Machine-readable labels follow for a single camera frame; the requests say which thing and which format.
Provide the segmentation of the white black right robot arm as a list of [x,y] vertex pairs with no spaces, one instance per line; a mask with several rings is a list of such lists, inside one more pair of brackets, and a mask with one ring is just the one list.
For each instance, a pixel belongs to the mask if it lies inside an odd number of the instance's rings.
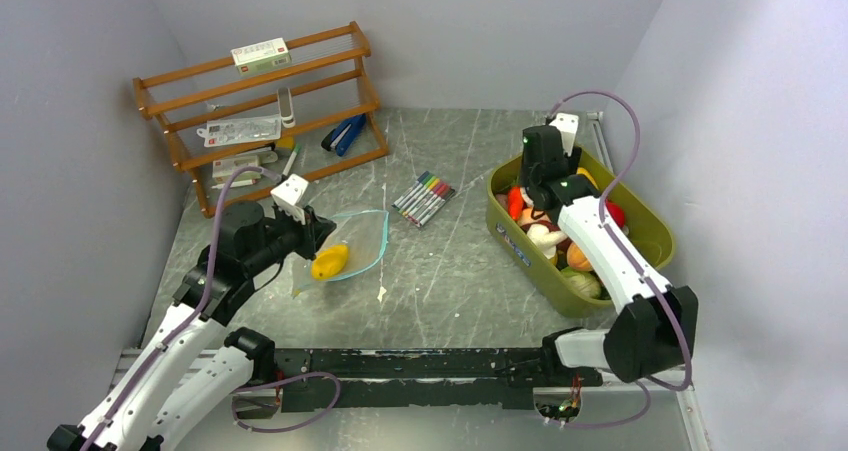
[[562,385],[579,367],[604,369],[627,383],[646,379],[682,391],[692,381],[698,298],[673,286],[608,215],[605,195],[567,155],[562,133],[551,125],[522,132],[520,178],[533,203],[588,258],[606,287],[617,316],[607,330],[576,329],[554,340],[539,362],[542,377]]

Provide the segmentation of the clear zip top bag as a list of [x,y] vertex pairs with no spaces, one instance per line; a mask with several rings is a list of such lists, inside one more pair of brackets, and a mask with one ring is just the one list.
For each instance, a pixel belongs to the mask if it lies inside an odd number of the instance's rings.
[[322,249],[336,244],[349,247],[349,259],[343,271],[329,280],[315,280],[310,275],[313,260],[296,256],[292,264],[292,296],[296,297],[313,289],[323,289],[358,276],[378,264],[388,243],[388,212],[385,210],[363,210],[340,213],[331,217],[337,225]]

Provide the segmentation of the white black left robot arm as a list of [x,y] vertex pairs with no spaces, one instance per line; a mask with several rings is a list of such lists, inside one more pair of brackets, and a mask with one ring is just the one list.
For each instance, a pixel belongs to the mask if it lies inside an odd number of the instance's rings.
[[333,221],[305,207],[267,216],[255,202],[219,211],[213,236],[183,278],[154,338],[120,382],[77,425],[60,425],[50,450],[173,450],[221,401],[243,386],[276,386],[275,343],[240,328],[200,371],[189,367],[256,293],[255,278],[295,253],[316,256]]

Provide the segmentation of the yellow toy mango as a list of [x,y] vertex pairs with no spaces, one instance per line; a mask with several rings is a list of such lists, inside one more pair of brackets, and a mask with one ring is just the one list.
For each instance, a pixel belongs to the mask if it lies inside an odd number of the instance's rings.
[[319,281],[334,278],[343,271],[348,259],[349,247],[346,244],[333,245],[316,255],[310,268],[310,275]]

